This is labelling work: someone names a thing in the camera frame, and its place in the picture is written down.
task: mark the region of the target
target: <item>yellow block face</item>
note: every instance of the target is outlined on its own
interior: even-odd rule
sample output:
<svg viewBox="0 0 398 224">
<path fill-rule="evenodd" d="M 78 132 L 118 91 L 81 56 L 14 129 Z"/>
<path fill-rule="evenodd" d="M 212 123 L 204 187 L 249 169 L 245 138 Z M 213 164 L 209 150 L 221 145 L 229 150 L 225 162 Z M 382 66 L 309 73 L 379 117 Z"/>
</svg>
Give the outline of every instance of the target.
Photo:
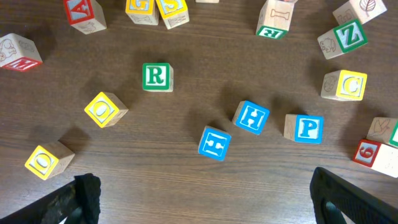
<svg viewBox="0 0 398 224">
<path fill-rule="evenodd" d="M 155 0 L 127 0 L 127 14 L 151 15 L 154 11 Z"/>
<path fill-rule="evenodd" d="M 86 106 L 85 112 L 99 127 L 103 128 L 119 112 L 119 108 L 105 95 L 105 93 L 101 92 Z"/>
<path fill-rule="evenodd" d="M 185 0 L 156 0 L 163 19 L 170 18 L 188 10 Z"/>
<path fill-rule="evenodd" d="M 49 153 L 42 146 L 37 146 L 25 163 L 25 167 L 43 180 L 47 180 L 54 167 L 58 164 L 58 159 Z"/>
<path fill-rule="evenodd" d="M 336 96 L 349 100 L 362 100 L 368 75 L 342 70 L 338 80 Z"/>
</svg>

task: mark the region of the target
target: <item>blue block face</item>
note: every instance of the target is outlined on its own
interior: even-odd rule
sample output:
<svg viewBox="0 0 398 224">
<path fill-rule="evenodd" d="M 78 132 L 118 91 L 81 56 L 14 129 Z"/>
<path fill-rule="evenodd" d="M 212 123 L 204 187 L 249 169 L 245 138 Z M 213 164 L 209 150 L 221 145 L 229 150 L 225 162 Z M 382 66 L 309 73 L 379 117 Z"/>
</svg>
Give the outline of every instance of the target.
<svg viewBox="0 0 398 224">
<path fill-rule="evenodd" d="M 235 125 L 251 133 L 261 134 L 268 116 L 268 109 L 250 101 L 245 101 Z"/>
<path fill-rule="evenodd" d="M 230 141 L 229 134 L 205 127 L 198 152 L 212 159 L 224 161 Z"/>
<path fill-rule="evenodd" d="M 297 115 L 294 141 L 309 144 L 321 144 L 323 117 Z"/>
</svg>

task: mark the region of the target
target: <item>wooden table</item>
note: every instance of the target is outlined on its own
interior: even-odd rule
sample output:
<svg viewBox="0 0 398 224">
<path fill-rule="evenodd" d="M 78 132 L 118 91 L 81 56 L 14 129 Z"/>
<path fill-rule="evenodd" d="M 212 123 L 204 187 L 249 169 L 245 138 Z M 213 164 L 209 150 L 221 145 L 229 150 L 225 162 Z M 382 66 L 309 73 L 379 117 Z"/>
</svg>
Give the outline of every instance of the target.
<svg viewBox="0 0 398 224">
<path fill-rule="evenodd" d="M 315 223 L 310 198 L 322 166 L 398 207 L 398 180 L 351 161 L 375 116 L 398 117 L 398 2 L 364 25 L 369 43 L 325 60 L 317 37 L 336 27 L 346 0 L 300 0 L 282 40 L 254 35 L 264 0 L 188 0 L 190 22 L 172 30 L 137 26 L 123 0 L 98 0 L 108 29 L 84 35 L 61 1 L 3 0 L 0 35 L 32 39 L 44 64 L 0 70 L 0 217 L 92 172 L 101 178 L 100 223 Z M 173 93 L 142 90 L 142 64 L 168 62 Z M 367 73 L 364 100 L 320 97 L 323 76 Z M 83 111 L 100 92 L 130 109 L 101 129 Z M 241 100 L 271 111 L 255 136 L 234 126 Z M 282 136 L 287 113 L 325 117 L 320 146 Z M 232 135 L 226 160 L 198 154 L 207 125 Z M 36 145 L 60 139 L 76 153 L 43 181 L 24 167 Z"/>
</svg>

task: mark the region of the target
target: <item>black object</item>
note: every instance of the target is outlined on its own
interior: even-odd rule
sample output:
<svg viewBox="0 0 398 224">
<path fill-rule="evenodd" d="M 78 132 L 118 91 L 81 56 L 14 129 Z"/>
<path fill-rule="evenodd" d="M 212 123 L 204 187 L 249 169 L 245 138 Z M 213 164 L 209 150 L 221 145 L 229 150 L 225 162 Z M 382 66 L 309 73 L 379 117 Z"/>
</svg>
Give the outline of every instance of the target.
<svg viewBox="0 0 398 224">
<path fill-rule="evenodd" d="M 318 224 L 346 224 L 341 212 L 357 224 L 398 224 L 397 209 L 324 168 L 315 169 L 310 191 Z"/>
<path fill-rule="evenodd" d="M 93 174 L 75 180 L 0 220 L 0 224 L 98 224 L 100 178 Z"/>
</svg>

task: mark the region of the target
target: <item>alphabet block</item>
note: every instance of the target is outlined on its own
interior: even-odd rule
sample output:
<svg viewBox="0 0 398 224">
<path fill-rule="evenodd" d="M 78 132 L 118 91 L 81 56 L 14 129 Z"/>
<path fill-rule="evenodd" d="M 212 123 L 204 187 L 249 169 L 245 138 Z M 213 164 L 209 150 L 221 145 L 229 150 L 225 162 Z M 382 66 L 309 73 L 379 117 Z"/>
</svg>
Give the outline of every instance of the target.
<svg viewBox="0 0 398 224">
<path fill-rule="evenodd" d="M 220 0 L 196 0 L 197 3 L 219 3 Z"/>
<path fill-rule="evenodd" d="M 156 0 L 156 3 L 167 29 L 189 22 L 185 0 Z"/>
<path fill-rule="evenodd" d="M 43 63 L 33 41 L 17 34 L 0 38 L 0 67 L 26 72 Z"/>
<path fill-rule="evenodd" d="M 256 35 L 281 39 L 289 31 L 293 9 L 293 2 L 267 0 L 260 12 Z"/>
<path fill-rule="evenodd" d="M 84 34 L 106 29 L 102 7 L 95 0 L 63 0 L 69 24 Z"/>
<path fill-rule="evenodd" d="M 62 173 L 75 156 L 70 149 L 56 141 L 37 146 L 25 167 L 43 180 Z"/>
<path fill-rule="evenodd" d="M 361 23 L 355 19 L 321 35 L 318 43 L 325 58 L 331 59 L 367 44 L 368 38 Z"/>
<path fill-rule="evenodd" d="M 397 121 L 397 118 L 374 118 L 366 138 L 398 147 Z"/>
<path fill-rule="evenodd" d="M 287 114 L 284 137 L 299 143 L 321 144 L 323 117 Z"/>
<path fill-rule="evenodd" d="M 127 0 L 126 14 L 135 24 L 159 24 L 159 10 L 155 0 Z"/>
<path fill-rule="evenodd" d="M 253 134 L 261 134 L 266 125 L 269 110 L 250 101 L 240 102 L 232 123 L 250 131 Z"/>
<path fill-rule="evenodd" d="M 105 128 L 115 125 L 129 109 L 113 93 L 99 93 L 89 103 L 85 112 L 99 127 Z"/>
<path fill-rule="evenodd" d="M 327 73 L 323 79 L 321 97 L 339 101 L 361 101 L 368 75 L 340 70 Z"/>
<path fill-rule="evenodd" d="M 217 161 L 224 161 L 231 136 L 219 129 L 205 127 L 199 143 L 199 154 Z"/>
<path fill-rule="evenodd" d="M 173 92 L 174 70 L 169 63 L 145 63 L 142 81 L 145 91 Z"/>
<path fill-rule="evenodd" d="M 365 24 L 378 15 L 386 12 L 387 8 L 382 0 L 349 0 L 333 12 L 339 25 L 358 19 Z"/>
<path fill-rule="evenodd" d="M 398 149 L 376 141 L 361 140 L 354 162 L 391 177 L 398 177 Z"/>
</svg>

